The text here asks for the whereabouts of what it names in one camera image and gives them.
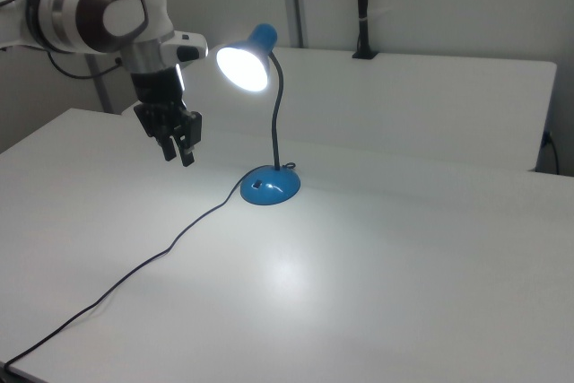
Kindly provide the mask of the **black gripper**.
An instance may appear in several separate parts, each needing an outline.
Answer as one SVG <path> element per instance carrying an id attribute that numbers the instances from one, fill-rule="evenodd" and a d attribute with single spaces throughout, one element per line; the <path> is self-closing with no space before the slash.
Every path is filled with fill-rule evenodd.
<path id="1" fill-rule="evenodd" d="M 150 74 L 131 74 L 139 103 L 134 112 L 150 137 L 161 147 L 165 161 L 176 157 L 175 138 L 182 165 L 194 161 L 194 146 L 202 138 L 202 116 L 183 101 L 184 83 L 177 66 Z"/>

